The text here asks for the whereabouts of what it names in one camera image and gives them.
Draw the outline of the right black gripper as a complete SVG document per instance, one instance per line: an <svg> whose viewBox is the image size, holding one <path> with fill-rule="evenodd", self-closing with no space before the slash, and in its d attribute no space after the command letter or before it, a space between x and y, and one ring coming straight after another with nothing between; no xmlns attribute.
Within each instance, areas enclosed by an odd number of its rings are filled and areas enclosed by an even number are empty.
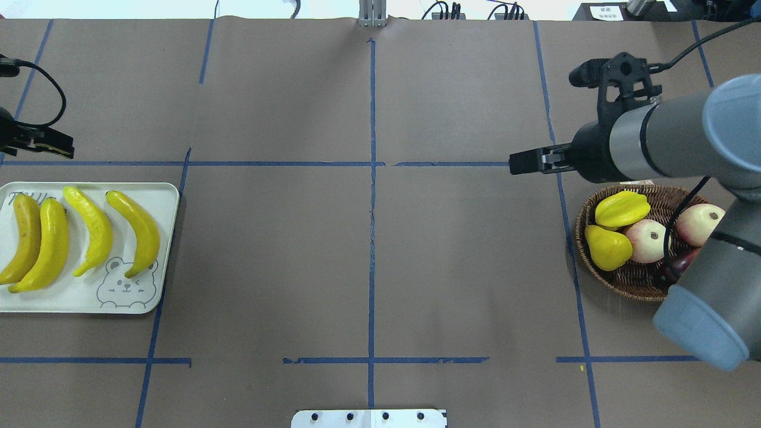
<svg viewBox="0 0 761 428"><path fill-rule="evenodd" d="M570 144L554 144L510 154L513 175L558 174L577 171L590 182L616 181L616 168L609 152L609 130L599 122L583 125Z"/></svg>

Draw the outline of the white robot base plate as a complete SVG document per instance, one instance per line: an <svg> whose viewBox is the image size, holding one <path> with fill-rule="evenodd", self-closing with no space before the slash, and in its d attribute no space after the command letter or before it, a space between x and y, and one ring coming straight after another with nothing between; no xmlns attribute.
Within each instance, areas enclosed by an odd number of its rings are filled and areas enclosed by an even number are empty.
<svg viewBox="0 0 761 428"><path fill-rule="evenodd" d="M433 408L299 411L291 427L448 427L448 415Z"/></svg>

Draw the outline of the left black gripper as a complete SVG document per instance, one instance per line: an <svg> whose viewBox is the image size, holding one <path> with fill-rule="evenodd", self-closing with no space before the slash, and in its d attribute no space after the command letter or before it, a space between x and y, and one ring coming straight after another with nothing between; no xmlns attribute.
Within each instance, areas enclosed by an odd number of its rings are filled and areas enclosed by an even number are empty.
<svg viewBox="0 0 761 428"><path fill-rule="evenodd" d="M1 152L17 156L20 151L73 159L74 140L50 127L16 124L7 109L1 107Z"/></svg>

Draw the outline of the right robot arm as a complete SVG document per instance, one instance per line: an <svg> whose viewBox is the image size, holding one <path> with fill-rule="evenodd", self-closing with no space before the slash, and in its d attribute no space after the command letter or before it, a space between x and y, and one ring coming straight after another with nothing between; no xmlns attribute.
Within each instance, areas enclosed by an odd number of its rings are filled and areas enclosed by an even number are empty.
<svg viewBox="0 0 761 428"><path fill-rule="evenodd" d="M604 106L567 144L511 154L512 174L590 182L712 178L735 197L654 316L666 338L732 371L759 359L760 76L662 102Z"/></svg>

